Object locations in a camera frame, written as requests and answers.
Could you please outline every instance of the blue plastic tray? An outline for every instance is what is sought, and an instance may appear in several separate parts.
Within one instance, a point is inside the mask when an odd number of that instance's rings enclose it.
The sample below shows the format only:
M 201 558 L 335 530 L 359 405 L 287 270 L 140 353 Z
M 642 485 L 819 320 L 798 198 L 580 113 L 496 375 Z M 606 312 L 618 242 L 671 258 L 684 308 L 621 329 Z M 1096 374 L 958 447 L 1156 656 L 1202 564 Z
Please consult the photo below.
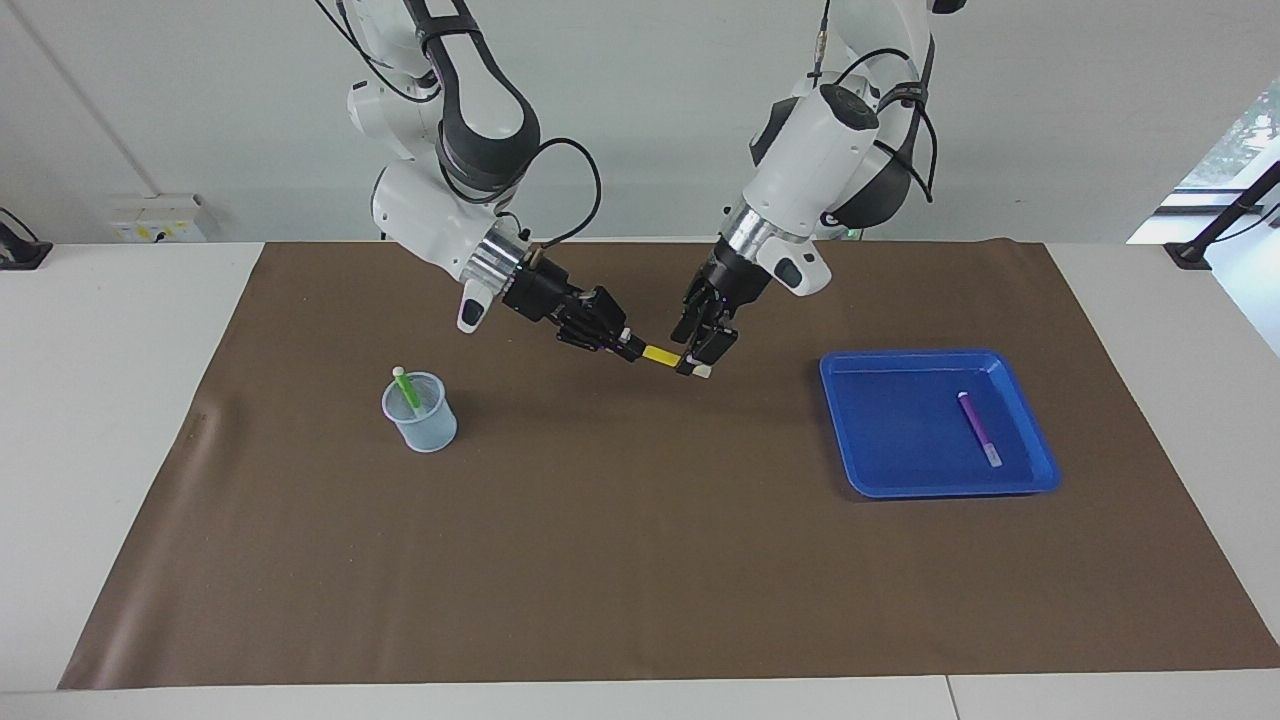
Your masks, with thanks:
M 1025 495 L 1060 473 L 1009 363 L 991 350 L 832 352 L 822 359 L 850 484 L 868 497 Z M 957 401 L 968 392 L 1004 465 Z

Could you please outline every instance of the brown tablecloth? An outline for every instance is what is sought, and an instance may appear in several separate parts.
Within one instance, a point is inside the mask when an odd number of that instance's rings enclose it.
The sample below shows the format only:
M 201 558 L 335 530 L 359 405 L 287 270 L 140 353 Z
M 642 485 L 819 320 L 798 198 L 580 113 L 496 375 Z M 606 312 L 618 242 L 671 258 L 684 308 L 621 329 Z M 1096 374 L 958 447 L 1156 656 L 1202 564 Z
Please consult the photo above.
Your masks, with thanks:
M 668 345 L 707 251 L 554 255 Z M 1043 247 L 824 254 L 832 286 L 771 288 L 708 382 L 504 307 L 462 336 L 394 245 L 268 246 L 61 687 L 1280 665 Z M 1011 361 L 1061 488 L 860 498 L 818 359 L 956 346 Z M 444 452 L 381 416 L 393 365 L 444 378 Z

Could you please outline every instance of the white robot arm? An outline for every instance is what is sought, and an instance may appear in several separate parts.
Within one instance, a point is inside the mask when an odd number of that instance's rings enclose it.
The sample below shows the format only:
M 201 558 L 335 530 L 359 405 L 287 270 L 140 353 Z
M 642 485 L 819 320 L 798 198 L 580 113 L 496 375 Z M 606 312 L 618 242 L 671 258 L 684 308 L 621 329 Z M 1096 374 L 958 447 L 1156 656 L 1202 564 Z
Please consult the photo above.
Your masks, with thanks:
M 570 284 L 503 217 L 541 150 L 582 149 L 540 142 L 538 115 L 502 73 L 466 3 L 355 0 L 358 35 L 342 0 L 338 12 L 384 81 L 352 86 L 351 119 L 401 158 L 374 186 L 374 222 L 463 286 L 458 328 L 475 332 L 500 297 L 530 320 L 550 320 L 563 342 L 628 361 L 643 356 L 646 345 L 608 291 Z
M 699 268 L 671 338 L 686 346 L 677 372 L 712 365 L 737 341 L 733 316 L 771 279 L 799 296 L 820 291 L 831 270 L 814 240 L 868 228 L 893 217 L 915 179 L 932 201 L 931 179 L 911 158 L 933 65 L 929 15 L 965 0 L 836 0 L 831 20 L 851 64 L 815 73 L 774 104 L 751 142 L 755 177 L 727 208 L 719 240 Z

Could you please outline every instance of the tree foliage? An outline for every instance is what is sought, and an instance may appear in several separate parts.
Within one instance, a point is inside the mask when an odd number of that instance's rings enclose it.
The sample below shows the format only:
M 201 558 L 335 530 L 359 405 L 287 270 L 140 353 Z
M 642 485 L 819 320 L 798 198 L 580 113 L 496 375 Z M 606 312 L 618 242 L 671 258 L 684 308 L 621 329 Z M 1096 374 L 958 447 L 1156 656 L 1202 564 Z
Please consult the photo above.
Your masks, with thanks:
M 1217 141 L 1199 165 L 1181 182 L 1183 187 L 1228 187 L 1231 181 L 1280 137 L 1280 79 L 1262 91 L 1231 129 Z

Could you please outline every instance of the plastic cup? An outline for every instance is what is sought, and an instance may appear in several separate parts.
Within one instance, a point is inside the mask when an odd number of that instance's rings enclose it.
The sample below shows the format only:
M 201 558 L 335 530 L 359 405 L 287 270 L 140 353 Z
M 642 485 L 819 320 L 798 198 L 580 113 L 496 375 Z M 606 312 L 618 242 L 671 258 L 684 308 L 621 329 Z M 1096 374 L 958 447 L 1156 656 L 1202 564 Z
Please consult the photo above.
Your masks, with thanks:
M 417 413 L 404 400 L 404 393 L 394 382 L 383 392 L 383 414 L 404 438 L 404 445 L 415 452 L 444 450 L 458 434 L 458 420 L 444 400 L 444 383 L 431 373 L 407 373 L 422 407 Z

